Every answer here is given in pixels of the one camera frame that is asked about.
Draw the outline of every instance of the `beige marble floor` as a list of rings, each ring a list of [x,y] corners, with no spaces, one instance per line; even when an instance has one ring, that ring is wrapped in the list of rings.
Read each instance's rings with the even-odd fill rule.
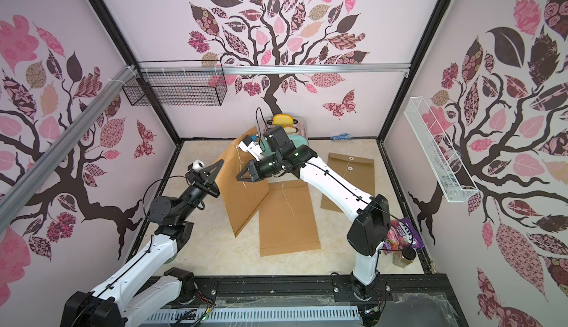
[[[211,164],[231,141],[187,141],[177,160],[172,175],[183,175],[194,160]],[[385,165],[377,144],[372,139],[350,141],[311,140],[309,146],[327,161],[328,153],[340,153],[375,160],[376,193],[384,195],[390,212],[402,217],[396,195],[388,178]],[[296,178],[286,174],[270,181],[289,181]],[[167,182],[164,195],[178,196],[187,188],[183,178],[172,178]],[[351,222],[344,213],[320,208],[322,193],[309,186],[317,231],[322,248],[308,252],[260,257],[259,254],[259,214],[256,213],[243,231],[235,238],[223,199],[207,197],[206,209],[195,210],[188,221],[194,222],[193,232],[188,244],[178,253],[175,260],[163,265],[158,271],[163,273],[171,267],[180,267],[196,275],[304,275],[304,274],[350,274],[354,265],[354,250],[345,235]],[[143,247],[149,235],[157,228],[150,224]],[[423,274],[422,266],[415,259],[405,268],[392,264],[392,255],[381,254],[378,269],[381,274]]]

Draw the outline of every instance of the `wire basket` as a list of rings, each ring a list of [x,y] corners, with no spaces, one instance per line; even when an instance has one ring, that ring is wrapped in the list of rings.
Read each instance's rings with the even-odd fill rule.
[[[146,68],[122,89],[134,105],[221,106],[227,94],[222,67],[180,71],[178,68]]]

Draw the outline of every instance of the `white cable tray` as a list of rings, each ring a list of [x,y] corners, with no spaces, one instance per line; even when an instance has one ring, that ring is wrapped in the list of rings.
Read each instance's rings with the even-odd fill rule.
[[[436,120],[430,127],[428,127],[422,119],[422,115],[427,113],[430,113]],[[444,192],[446,200],[449,203],[463,203],[477,193],[479,189],[472,180],[472,176],[464,166],[464,163],[458,155],[458,151],[454,148],[448,135],[444,131],[441,133],[446,137],[446,143],[449,144],[451,151],[453,152],[448,159],[445,158],[440,147],[436,143],[434,136],[432,136],[432,133],[430,132],[432,127],[442,127],[436,116],[430,111],[430,107],[426,100],[422,96],[411,97],[408,105],[406,106],[406,110],[404,111],[404,115],[410,123],[418,142],[420,142],[420,146],[422,146],[422,149],[426,154],[426,158],[428,158],[428,161],[430,162],[430,167],[432,167],[432,171],[436,175],[438,183],[440,183],[440,187]],[[457,160],[459,160],[460,167],[465,169],[465,172],[467,172],[471,181],[470,183],[462,183],[463,185],[467,185],[468,189],[462,189],[462,184],[460,184],[451,169],[450,163],[456,165]]]

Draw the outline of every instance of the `pink leaf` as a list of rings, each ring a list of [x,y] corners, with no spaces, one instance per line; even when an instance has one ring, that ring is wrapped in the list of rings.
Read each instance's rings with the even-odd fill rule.
[[[22,132],[22,125],[8,116],[0,116],[0,132],[6,136],[16,136]]]
[[[513,170],[520,176],[537,176],[544,173],[544,168],[538,160],[526,153],[521,153],[515,157]]]
[[[544,115],[531,117],[530,119],[522,122],[519,127],[519,132],[521,132],[522,136],[525,138],[533,138],[538,134],[540,129],[543,127],[543,124]]]
[[[304,42],[304,40],[301,37],[293,37],[288,40],[288,49],[292,52],[296,52],[302,47],[302,42]]]
[[[493,130],[501,131],[505,127],[506,122],[507,113],[505,112],[505,109],[501,109],[493,114],[493,116],[489,119],[489,127]]]
[[[481,235],[483,236],[483,241],[485,241],[487,249],[489,249],[493,243],[493,227],[491,227],[491,221],[487,221],[483,225],[481,228]]]
[[[120,154],[120,152],[118,152],[116,150],[108,150],[107,152],[103,153],[103,156],[107,160],[114,160],[116,157],[118,157],[119,154]]]
[[[277,34],[281,34],[286,31],[286,26],[284,25],[284,21],[281,18],[277,18],[276,22],[274,23],[274,32]]]
[[[0,151],[0,170],[10,169],[16,162],[16,156],[8,151]]]
[[[53,116],[50,116],[43,120],[41,125],[39,125],[38,129],[39,135],[43,138],[55,140],[61,136],[61,129],[59,128],[59,124],[57,120]]]
[[[256,30],[256,43],[259,45],[266,45],[268,43],[268,37],[264,32]]]

